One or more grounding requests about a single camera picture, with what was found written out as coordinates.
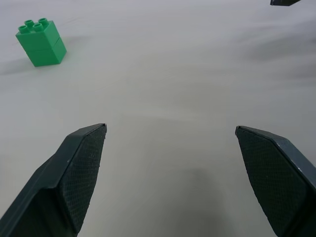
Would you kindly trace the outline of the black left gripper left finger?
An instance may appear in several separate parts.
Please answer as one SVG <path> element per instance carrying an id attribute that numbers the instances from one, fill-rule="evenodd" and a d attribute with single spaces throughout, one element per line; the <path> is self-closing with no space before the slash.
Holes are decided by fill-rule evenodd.
<path id="1" fill-rule="evenodd" d="M 77 237 L 96 186 L 107 126 L 69 134 L 0 219 L 0 237 Z"/>

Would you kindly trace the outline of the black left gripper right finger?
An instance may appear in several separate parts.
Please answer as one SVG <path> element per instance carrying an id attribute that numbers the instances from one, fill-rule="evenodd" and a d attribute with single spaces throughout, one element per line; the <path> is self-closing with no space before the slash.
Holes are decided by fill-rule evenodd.
<path id="1" fill-rule="evenodd" d="M 249 182 L 277 237 L 316 237 L 316 167 L 286 138 L 237 126 Z"/>

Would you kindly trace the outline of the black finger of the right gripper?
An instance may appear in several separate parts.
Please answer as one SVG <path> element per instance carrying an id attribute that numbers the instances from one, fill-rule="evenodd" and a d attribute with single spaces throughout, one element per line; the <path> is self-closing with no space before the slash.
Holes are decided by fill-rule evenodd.
<path id="1" fill-rule="evenodd" d="M 291 6 L 300 0 L 270 0 L 272 6 Z"/>

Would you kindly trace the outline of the green toy building block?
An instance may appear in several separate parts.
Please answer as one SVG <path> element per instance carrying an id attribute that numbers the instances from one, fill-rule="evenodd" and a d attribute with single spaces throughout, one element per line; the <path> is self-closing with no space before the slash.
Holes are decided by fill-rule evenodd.
<path id="1" fill-rule="evenodd" d="M 35 67 L 60 64 L 66 55 L 54 22 L 47 18 L 25 21 L 15 36 Z"/>

